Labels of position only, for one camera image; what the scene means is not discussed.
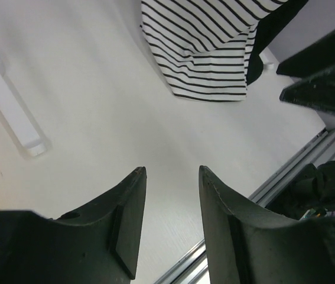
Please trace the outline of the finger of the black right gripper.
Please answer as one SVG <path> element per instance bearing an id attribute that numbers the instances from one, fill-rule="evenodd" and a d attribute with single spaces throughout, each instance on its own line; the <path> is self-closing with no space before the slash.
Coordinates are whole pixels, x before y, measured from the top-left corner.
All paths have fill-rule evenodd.
<path id="1" fill-rule="evenodd" d="M 278 75 L 305 78 L 335 64 L 335 30 L 281 62 Z"/>
<path id="2" fill-rule="evenodd" d="M 335 64 L 286 87 L 279 100 L 335 116 Z"/>

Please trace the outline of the white black striped tank top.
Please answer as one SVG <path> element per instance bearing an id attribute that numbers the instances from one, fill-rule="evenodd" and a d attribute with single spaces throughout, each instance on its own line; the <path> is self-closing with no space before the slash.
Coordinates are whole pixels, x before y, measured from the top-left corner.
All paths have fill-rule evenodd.
<path id="1" fill-rule="evenodd" d="M 173 95 L 243 101 L 261 20 L 285 1 L 142 1 L 141 28 Z"/>

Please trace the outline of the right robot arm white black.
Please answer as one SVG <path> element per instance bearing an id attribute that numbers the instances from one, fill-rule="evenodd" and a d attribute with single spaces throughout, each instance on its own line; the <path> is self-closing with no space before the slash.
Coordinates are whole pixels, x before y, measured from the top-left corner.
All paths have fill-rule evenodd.
<path id="1" fill-rule="evenodd" d="M 277 74 L 300 79 L 282 91 L 280 101 L 335 116 L 335 30 L 280 63 Z M 335 211 L 335 162 L 309 162 L 266 207 L 296 220 L 310 211 Z"/>

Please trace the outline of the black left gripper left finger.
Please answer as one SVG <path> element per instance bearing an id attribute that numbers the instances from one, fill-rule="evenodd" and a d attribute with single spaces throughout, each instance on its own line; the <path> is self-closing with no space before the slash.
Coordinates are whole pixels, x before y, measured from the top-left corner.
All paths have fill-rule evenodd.
<path id="1" fill-rule="evenodd" d="M 0 211 L 0 283 L 129 283 L 136 277 L 147 190 L 137 167 L 58 219 Z"/>

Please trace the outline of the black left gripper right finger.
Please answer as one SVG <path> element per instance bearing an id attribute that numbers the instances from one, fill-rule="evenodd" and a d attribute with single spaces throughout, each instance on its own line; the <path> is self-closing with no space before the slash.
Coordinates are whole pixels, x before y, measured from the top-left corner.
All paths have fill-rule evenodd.
<path id="1" fill-rule="evenodd" d="M 199 168 L 211 283 L 335 283 L 335 217 L 269 211 Z"/>

